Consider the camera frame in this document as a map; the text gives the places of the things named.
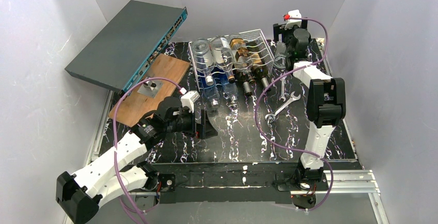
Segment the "table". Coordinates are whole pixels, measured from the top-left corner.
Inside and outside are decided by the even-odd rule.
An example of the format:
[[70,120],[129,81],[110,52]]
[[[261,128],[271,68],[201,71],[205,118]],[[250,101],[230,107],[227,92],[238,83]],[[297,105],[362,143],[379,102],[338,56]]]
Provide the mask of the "table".
[[[275,51],[275,43],[268,41],[272,51]],[[185,61],[190,61],[188,42],[169,43],[165,54]],[[309,51],[312,59],[321,58],[321,52],[315,39],[311,42]],[[326,72],[324,65],[319,68]],[[272,78],[277,78],[282,71],[274,67]],[[194,79],[193,68],[190,67],[180,82],[180,85],[187,90],[197,90]],[[278,100],[280,96],[281,82],[277,82],[272,91],[264,99],[264,104],[259,108],[259,120],[262,129],[275,142],[286,147],[299,149],[305,148],[308,135],[309,121],[305,115],[307,87],[298,79],[288,76],[286,78],[286,92],[301,94],[299,101],[292,103],[287,111],[279,115],[278,120],[272,125],[268,125],[264,116],[277,109],[282,102]],[[261,84],[252,85],[252,97],[245,97],[242,87],[239,89],[239,106],[231,109],[225,104],[222,98],[222,105],[218,112],[209,114],[210,121],[218,130],[218,136],[207,140],[195,140],[185,137],[182,134],[168,134],[155,148],[134,162],[149,161],[151,163],[196,163],[196,162],[296,162],[301,156],[300,153],[273,148],[272,145],[262,138],[254,123],[254,105],[257,96],[262,92]],[[114,94],[111,105],[114,106],[118,100]],[[206,101],[201,99],[196,103],[197,108],[205,106]],[[122,137],[129,130],[129,127],[118,124],[118,136]],[[100,145],[99,155],[106,152],[113,145],[112,119],[106,120],[105,133]],[[352,142],[348,136],[344,122],[335,128],[329,140],[325,157],[336,161],[357,160]]]

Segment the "metal wrench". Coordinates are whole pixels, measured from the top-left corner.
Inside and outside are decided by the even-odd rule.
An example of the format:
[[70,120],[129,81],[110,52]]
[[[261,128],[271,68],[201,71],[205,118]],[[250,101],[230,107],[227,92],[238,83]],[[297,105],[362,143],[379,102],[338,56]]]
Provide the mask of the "metal wrench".
[[284,104],[282,104],[280,108],[278,108],[274,113],[267,114],[264,119],[268,121],[268,123],[273,123],[280,112],[282,112],[289,104],[301,98],[301,95],[295,96],[294,94],[295,92],[291,93],[290,98]]
[[285,80],[286,77],[281,78],[281,96],[280,96],[280,100],[286,101],[286,96],[285,96]]

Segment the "bottle label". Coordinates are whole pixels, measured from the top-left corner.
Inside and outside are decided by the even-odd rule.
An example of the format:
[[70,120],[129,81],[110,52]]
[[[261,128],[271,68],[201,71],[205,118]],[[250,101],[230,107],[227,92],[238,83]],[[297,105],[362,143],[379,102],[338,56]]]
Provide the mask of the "bottle label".
[[230,44],[228,44],[228,40],[224,37],[221,37],[222,45],[228,49],[231,49]]

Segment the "white wire rack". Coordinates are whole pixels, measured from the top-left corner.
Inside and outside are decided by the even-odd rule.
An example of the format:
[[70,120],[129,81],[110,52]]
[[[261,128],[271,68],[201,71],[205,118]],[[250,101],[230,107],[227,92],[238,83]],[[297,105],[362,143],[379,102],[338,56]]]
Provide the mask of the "white wire rack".
[[[257,43],[257,45],[248,46],[249,48],[251,48],[250,50],[253,51],[250,53],[258,53],[259,54],[260,59],[263,62],[263,65],[266,65],[266,68],[268,69],[268,76],[271,76],[272,67],[274,66],[274,55],[272,54],[271,48],[269,47],[268,42],[266,42],[266,38],[264,37],[264,34],[261,31],[261,29],[240,32],[239,34],[242,36],[242,38],[245,40],[245,42],[255,41]],[[194,71],[195,77],[197,79],[196,84],[197,84],[198,90],[200,90],[200,89],[202,89],[202,87],[199,84],[199,80],[203,76],[198,75],[198,71],[196,70],[196,63],[193,61],[192,42],[189,42],[189,53],[190,53],[190,58],[191,58],[192,66],[193,66],[193,71]]]

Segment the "gray floor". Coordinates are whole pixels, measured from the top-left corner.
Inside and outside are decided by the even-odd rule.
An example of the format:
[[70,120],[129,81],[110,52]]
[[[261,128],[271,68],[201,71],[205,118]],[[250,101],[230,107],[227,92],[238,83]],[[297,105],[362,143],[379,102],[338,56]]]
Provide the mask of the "gray floor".
[[[138,200],[138,205],[147,209],[151,201],[151,197]],[[146,218],[150,224],[377,223],[368,194],[332,194],[324,205],[309,214],[269,202],[196,202],[159,205]],[[88,224],[97,223],[133,222],[116,199],[100,209]]]

